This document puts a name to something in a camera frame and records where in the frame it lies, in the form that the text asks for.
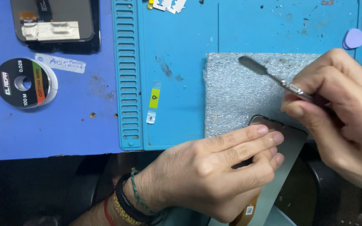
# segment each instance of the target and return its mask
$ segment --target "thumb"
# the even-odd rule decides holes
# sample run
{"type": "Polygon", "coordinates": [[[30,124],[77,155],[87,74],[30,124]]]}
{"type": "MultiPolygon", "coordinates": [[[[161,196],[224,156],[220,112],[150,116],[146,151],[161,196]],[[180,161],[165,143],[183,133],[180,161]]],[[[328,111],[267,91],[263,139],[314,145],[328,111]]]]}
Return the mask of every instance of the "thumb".
{"type": "Polygon", "coordinates": [[[321,158],[327,165],[347,156],[348,142],[340,134],[340,128],[322,108],[307,101],[295,100],[284,105],[281,110],[299,120],[309,130],[317,143],[321,158]]]}

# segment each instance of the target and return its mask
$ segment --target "bracelet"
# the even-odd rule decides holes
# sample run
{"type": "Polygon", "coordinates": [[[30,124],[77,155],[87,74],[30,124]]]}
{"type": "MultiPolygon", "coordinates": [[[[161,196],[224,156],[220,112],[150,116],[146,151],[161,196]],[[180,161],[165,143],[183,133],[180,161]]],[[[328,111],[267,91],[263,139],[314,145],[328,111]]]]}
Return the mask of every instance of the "bracelet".
{"type": "Polygon", "coordinates": [[[108,213],[108,210],[107,210],[108,197],[110,197],[110,196],[107,196],[107,197],[104,199],[104,215],[106,216],[107,221],[108,221],[108,223],[110,224],[110,226],[115,226],[115,224],[114,224],[114,222],[113,222],[113,219],[111,218],[111,216],[110,216],[110,214],[108,213]]]}
{"type": "Polygon", "coordinates": [[[143,203],[142,198],[139,197],[139,194],[138,194],[138,192],[137,192],[137,190],[136,190],[135,179],[134,179],[134,176],[135,176],[136,174],[138,174],[138,173],[140,173],[140,171],[137,171],[135,168],[132,168],[132,172],[131,172],[131,182],[132,182],[132,188],[133,188],[133,193],[134,193],[134,195],[135,195],[135,199],[138,201],[138,203],[142,206],[142,208],[143,208],[146,212],[148,212],[148,213],[151,214],[151,215],[156,215],[157,213],[152,212],[152,211],[146,206],[146,204],[143,203]]]}
{"type": "Polygon", "coordinates": [[[135,220],[134,218],[131,218],[127,213],[125,213],[124,209],[121,207],[121,205],[118,202],[116,193],[114,193],[113,198],[114,198],[115,209],[127,223],[129,223],[132,226],[139,226],[139,225],[143,224],[143,223],[135,220]]]}
{"type": "Polygon", "coordinates": [[[120,206],[123,208],[125,213],[127,213],[131,218],[135,219],[138,222],[142,223],[152,223],[157,216],[146,215],[137,210],[128,200],[123,192],[123,182],[131,176],[130,173],[122,175],[120,180],[117,182],[115,187],[115,193],[117,194],[117,199],[120,206]]]}

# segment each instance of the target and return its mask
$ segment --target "black bracelet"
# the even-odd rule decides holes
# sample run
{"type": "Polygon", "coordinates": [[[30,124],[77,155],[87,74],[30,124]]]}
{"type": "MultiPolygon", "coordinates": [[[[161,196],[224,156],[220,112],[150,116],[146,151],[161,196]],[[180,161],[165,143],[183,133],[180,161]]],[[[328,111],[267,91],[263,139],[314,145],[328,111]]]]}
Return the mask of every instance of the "black bracelet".
{"type": "Polygon", "coordinates": [[[128,198],[125,196],[125,193],[123,191],[123,183],[125,180],[128,180],[129,177],[131,177],[130,173],[122,175],[122,177],[117,182],[117,185],[115,186],[115,193],[117,194],[118,202],[120,206],[124,209],[125,213],[134,220],[141,223],[152,223],[157,218],[157,216],[146,215],[140,212],[129,202],[128,198]]]}

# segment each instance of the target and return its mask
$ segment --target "purple pry pick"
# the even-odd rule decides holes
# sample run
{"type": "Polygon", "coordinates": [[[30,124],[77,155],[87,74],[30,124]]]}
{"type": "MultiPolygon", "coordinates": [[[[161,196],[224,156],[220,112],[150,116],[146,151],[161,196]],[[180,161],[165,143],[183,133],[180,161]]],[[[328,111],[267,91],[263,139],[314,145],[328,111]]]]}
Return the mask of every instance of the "purple pry pick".
{"type": "Polygon", "coordinates": [[[343,48],[355,49],[362,45],[362,31],[357,28],[351,28],[347,31],[343,40],[343,48]]]}

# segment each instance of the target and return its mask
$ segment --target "red string bracelet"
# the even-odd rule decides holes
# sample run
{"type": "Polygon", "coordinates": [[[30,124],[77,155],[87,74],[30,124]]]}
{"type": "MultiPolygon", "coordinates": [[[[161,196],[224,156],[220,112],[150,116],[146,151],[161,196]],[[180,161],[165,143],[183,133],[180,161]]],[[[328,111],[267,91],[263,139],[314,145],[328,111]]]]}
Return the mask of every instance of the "red string bracelet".
{"type": "Polygon", "coordinates": [[[113,219],[111,218],[110,214],[108,214],[108,210],[107,210],[107,204],[108,204],[108,198],[110,196],[107,196],[105,199],[104,199],[104,215],[106,216],[107,218],[107,221],[108,223],[110,224],[110,226],[115,226],[115,223],[113,222],[113,219]]]}

